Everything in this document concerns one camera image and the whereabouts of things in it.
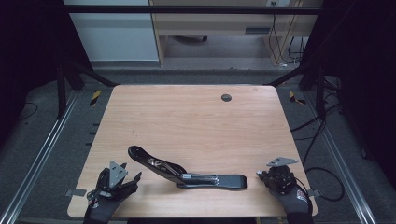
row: cable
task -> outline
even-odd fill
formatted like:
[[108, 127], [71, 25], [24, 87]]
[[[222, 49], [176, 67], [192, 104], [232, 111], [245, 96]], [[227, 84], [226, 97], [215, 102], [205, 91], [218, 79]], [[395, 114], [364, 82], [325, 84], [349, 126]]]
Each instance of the cable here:
[[337, 84], [334, 84], [334, 83], [330, 82], [326, 78], [324, 78], [324, 83], [326, 84], [326, 87], [329, 87], [329, 89], [331, 89], [332, 91], [339, 91], [340, 90], [340, 87]]
[[[291, 30], [291, 26], [292, 26], [292, 24], [293, 24], [293, 22], [294, 22], [295, 16], [296, 16], [296, 15], [293, 15], [293, 17], [292, 17], [292, 19], [291, 19], [290, 26], [289, 26], [289, 29], [288, 29], [286, 35], [288, 35], [289, 32], [290, 32], [290, 30]], [[280, 50], [281, 47], [280, 47], [279, 40], [278, 40], [277, 34], [276, 34], [275, 24], [276, 24], [276, 14], [274, 14], [273, 25], [272, 25], [272, 27], [271, 27], [271, 32], [270, 32], [269, 41], [268, 41], [270, 50], [272, 51], [272, 53], [273, 53], [273, 55], [274, 55], [274, 59], [275, 59], [275, 61], [276, 61], [276, 64], [279, 64], [279, 61], [278, 61], [277, 58], [275, 57], [275, 52], [274, 52], [274, 50], [273, 50], [273, 48], [272, 48], [272, 45], [271, 45], [271, 36], [272, 36], [272, 32], [274, 32], [274, 34], [275, 34], [276, 43], [277, 43], [277, 48], [278, 48], [278, 50], [279, 50], [279, 56], [280, 56], [280, 58], [281, 58], [285, 63], [293, 63], [293, 61], [287, 61], [287, 60], [285, 60], [285, 59], [283, 58], [283, 56], [282, 56], [282, 51]]]
[[335, 202], [340, 201], [340, 200], [344, 197], [344, 195], [345, 195], [345, 193], [346, 193], [346, 189], [345, 189], [345, 187], [344, 187], [343, 182], [341, 181], [341, 179], [340, 179], [337, 175], [335, 175], [335, 174], [332, 173], [331, 171], [329, 171], [329, 170], [327, 170], [327, 169], [324, 169], [324, 168], [321, 168], [321, 167], [311, 167], [311, 168], [309, 168], [309, 169], [306, 169], [306, 170], [305, 170], [305, 173], [307, 174], [308, 172], [310, 172], [310, 171], [312, 171], [312, 170], [321, 170], [321, 171], [324, 171], [324, 172], [326, 172], [326, 173], [332, 175], [335, 179], [337, 179], [338, 183], [340, 183], [340, 186], [341, 186], [341, 194], [340, 194], [340, 196], [338, 196], [337, 198], [329, 198], [329, 197], [326, 197], [326, 196], [323, 196], [323, 195], [320, 195], [320, 196], [319, 196], [320, 198], [335, 203]]
[[307, 202], [308, 202], [308, 213], [309, 213], [310, 215], [312, 215], [313, 206], [312, 206], [312, 201], [309, 199], [308, 191], [303, 190], [303, 188], [301, 188], [300, 185], [298, 185], [298, 184], [295, 184], [295, 186], [296, 186], [300, 191], [303, 192], [303, 194], [304, 194], [304, 196], [305, 196], [305, 198], [307, 199]]
[[303, 182], [301, 180], [299, 180], [297, 177], [294, 177], [298, 182], [300, 182], [301, 185], [303, 185], [303, 188], [305, 190], [305, 192], [308, 192], [308, 190], [306, 189], [305, 185], [303, 184]]
[[[344, 19], [347, 17], [348, 12], [352, 9], [352, 7], [355, 5], [355, 3], [356, 3], [356, 0], [351, 1], [351, 4], [349, 5], [349, 8], [346, 10], [346, 13], [343, 15], [343, 17], [341, 18], [341, 20], [340, 20], [339, 22], [337, 22], [337, 24], [334, 26], [334, 28], [333, 28], [333, 29], [330, 31], [330, 33], [324, 38], [324, 40], [323, 40], [322, 43], [319, 45], [319, 47], [317, 48], [317, 50], [315, 50], [315, 51], [313, 52], [313, 54], [311, 55], [311, 57], [307, 60], [307, 63], [304, 64], [304, 66], [301, 67], [301, 69], [305, 69], [305, 68], [308, 67], [309, 65], [314, 64], [314, 63], [316, 62], [316, 60], [318, 60], [318, 58], [320, 58], [320, 54], [319, 54], [319, 52], [318, 52], [318, 49], [321, 49], [321, 47], [323, 47], [325, 44], [327, 44], [327, 42], [329, 42], [330, 37], [335, 33], [335, 31], [337, 30], [337, 28], [341, 25], [341, 23], [342, 23], [342, 22], [344, 21]], [[301, 125], [301, 126], [298, 127], [298, 128], [292, 129], [291, 131], [294, 132], [294, 131], [300, 130], [301, 128], [303, 128], [303, 127], [309, 125], [310, 123], [314, 122], [316, 119], [318, 119], [318, 117], [309, 120], [307, 123]], [[324, 123], [325, 123], [324, 120], [320, 123], [320, 126], [319, 126], [319, 129], [318, 129], [318, 131], [317, 131], [317, 134], [314, 136], [314, 139], [313, 139], [313, 141], [311, 142], [310, 148], [308, 149], [307, 153], [305, 154], [304, 162], [305, 162], [306, 157], [307, 157], [307, 155], [308, 155], [308, 153], [309, 153], [309, 151], [310, 151], [310, 149], [311, 149], [311, 147], [312, 147], [312, 145], [313, 145], [313, 142], [315, 141], [316, 137], [318, 136], [318, 133], [320, 132], [320, 129], [323, 127]], [[341, 192], [341, 196], [340, 196], [340, 197], [338, 197], [338, 198], [336, 198], [336, 199], [331, 199], [331, 198], [328, 198], [328, 197], [325, 197], [325, 196], [320, 196], [320, 197], [323, 198], [323, 199], [325, 199], [325, 200], [331, 201], [331, 202], [337, 202], [337, 201], [341, 200], [341, 198], [342, 198], [342, 197], [344, 196], [344, 194], [345, 194], [345, 188], [344, 188], [344, 185], [342, 184], [342, 182], [340, 181], [340, 179], [339, 179], [336, 175], [334, 175], [333, 173], [331, 173], [330, 171], [328, 171], [328, 170], [326, 170], [326, 169], [323, 169], [323, 168], [319, 168], [319, 167], [310, 168], [310, 169], [306, 170], [306, 172], [308, 173], [309, 171], [311, 171], [311, 170], [313, 170], [313, 169], [319, 169], [319, 170], [325, 171], [325, 172], [327, 172], [327, 173], [333, 175], [333, 176], [339, 181], [339, 183], [340, 183], [341, 186], [342, 186], [342, 192]]]
[[345, 18], [347, 17], [349, 11], [353, 8], [353, 6], [356, 4], [357, 0], [347, 0], [346, 1], [349, 6], [346, 12], [342, 15], [342, 18], [336, 22], [334, 27], [330, 30], [330, 32], [324, 36], [323, 41], [320, 42], [319, 46], [317, 46], [315, 49], [313, 49], [312, 54], [309, 55], [309, 57], [306, 58], [305, 62], [303, 64], [300, 64], [300, 66], [297, 69], [294, 69], [287, 73], [285, 76], [278, 78], [277, 80], [274, 80], [272, 82], [269, 82], [267, 84], [263, 85], [270, 85], [270, 86], [278, 86], [281, 83], [287, 81], [288, 79], [295, 77], [297, 75], [300, 75], [301, 73], [304, 73], [304, 71], [308, 68], [310, 68], [312, 65], [321, 63], [323, 60], [324, 54], [323, 52], [326, 51], [324, 50], [325, 48], [328, 47], [330, 39], [333, 37], [333, 35], [336, 33], [337, 29], [341, 24], [344, 22]]
[[306, 138], [295, 138], [293, 139], [294, 141], [303, 141], [303, 140], [308, 140], [308, 139], [312, 139], [314, 137], [306, 137]]
[[338, 99], [338, 95], [337, 95], [337, 93], [335, 92], [335, 93], [329, 93], [326, 97], [324, 97], [324, 101], [327, 101], [327, 99], [329, 98], [329, 97], [331, 97], [331, 96], [335, 96], [337, 99]]
[[[339, 106], [339, 105], [340, 105], [340, 104], [335, 104], [335, 105], [330, 106], [329, 108], [326, 109], [326, 113], [330, 112], [331, 110], [333, 110], [334, 108], [336, 108], [336, 107]], [[291, 129], [290, 131], [291, 131], [292, 133], [295, 132], [295, 131], [298, 131], [298, 130], [300, 130], [300, 129], [302, 129], [302, 128], [308, 126], [308, 125], [310, 125], [311, 123], [313, 123], [313, 122], [314, 122], [315, 120], [317, 120], [317, 119], [320, 119], [320, 116], [317, 116], [317, 117], [315, 117], [315, 118], [313, 118], [313, 119], [307, 121], [306, 123], [304, 123], [304, 124], [298, 126], [297, 128]]]
[[32, 115], [35, 114], [35, 112], [36, 112], [37, 109], [38, 109], [38, 105], [35, 104], [35, 103], [26, 103], [26, 104], [27, 104], [27, 105], [34, 105], [34, 106], [35, 106], [35, 111], [33, 111], [30, 115], [28, 115], [28, 116], [26, 116], [26, 117], [24, 117], [24, 118], [20, 118], [20, 119], [18, 119], [18, 120], [28, 119], [28, 118], [32, 117]]
[[[303, 58], [304, 45], [305, 45], [305, 37], [304, 37], [304, 36], [301, 37], [300, 51], [290, 51], [291, 45], [292, 45], [293, 42], [294, 42], [294, 38], [295, 38], [294, 36], [291, 38], [291, 41], [290, 41], [290, 44], [289, 44], [289, 47], [288, 47], [288, 54], [289, 54], [289, 57], [292, 58], [292, 59], [294, 60], [294, 62], [295, 62], [295, 61], [298, 61], [298, 62], [299, 62], [299, 61]], [[291, 54], [300, 54], [300, 56], [299, 56], [299, 57], [293, 57]]]

